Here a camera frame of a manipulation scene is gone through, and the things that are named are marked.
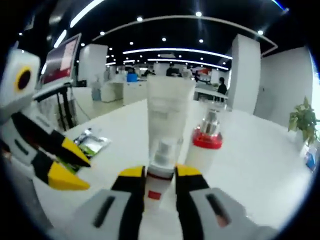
potted plant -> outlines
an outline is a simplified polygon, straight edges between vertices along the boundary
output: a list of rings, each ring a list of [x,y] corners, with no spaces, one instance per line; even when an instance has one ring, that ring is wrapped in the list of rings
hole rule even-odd
[[[303,104],[295,106],[295,111],[290,113],[289,119],[289,131],[295,131],[296,133],[296,143],[298,145],[307,141],[308,146],[317,140],[317,122],[320,120],[316,119],[314,110],[311,108],[309,101],[304,97]]]

screen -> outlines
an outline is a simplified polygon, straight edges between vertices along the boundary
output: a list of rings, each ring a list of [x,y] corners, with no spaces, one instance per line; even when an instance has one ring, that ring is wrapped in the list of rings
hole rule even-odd
[[[43,84],[71,77],[80,38],[81,33],[62,42],[48,53],[42,76]]]

red label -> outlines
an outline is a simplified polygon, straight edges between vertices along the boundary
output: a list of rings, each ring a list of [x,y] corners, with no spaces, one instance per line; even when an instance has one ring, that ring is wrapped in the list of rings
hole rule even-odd
[[[148,192],[148,198],[150,199],[155,199],[155,200],[160,200],[161,193],[155,192],[155,191],[149,191]]]

desk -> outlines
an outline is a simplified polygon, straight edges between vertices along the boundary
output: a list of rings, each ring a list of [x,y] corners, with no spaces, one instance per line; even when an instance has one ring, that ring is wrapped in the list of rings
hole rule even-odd
[[[207,89],[203,89],[200,87],[196,87],[194,90],[196,93],[202,93],[202,94],[207,94],[210,96],[215,96],[215,97],[219,97],[219,98],[223,98],[223,99],[228,99],[227,95],[224,95],[220,92],[214,91],[214,90],[207,90]]]
[[[184,144],[178,162],[183,163],[193,128],[204,115],[203,102],[193,101],[183,133]],[[221,188],[238,200],[257,224],[281,228],[305,196],[311,173],[294,146],[294,136],[271,121],[233,110],[220,112],[224,143],[214,155],[204,176],[211,187]],[[100,189],[109,189],[125,168],[147,165],[147,101],[139,101],[102,115],[66,132],[71,139],[84,129],[101,128],[112,143],[92,159],[91,168],[78,176],[91,184],[86,191],[57,191],[35,179],[34,185],[44,212],[55,227],[63,227],[74,211]],[[140,239],[181,239],[175,210],[174,184],[160,205],[160,226],[142,220]]]

white tube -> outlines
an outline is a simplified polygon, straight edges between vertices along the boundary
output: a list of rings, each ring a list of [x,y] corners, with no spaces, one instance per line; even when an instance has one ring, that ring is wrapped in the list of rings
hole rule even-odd
[[[149,158],[154,159],[159,141],[164,138],[182,144],[188,112],[195,93],[195,81],[182,77],[149,76],[147,79],[147,107]],[[180,151],[176,151],[175,162]]]

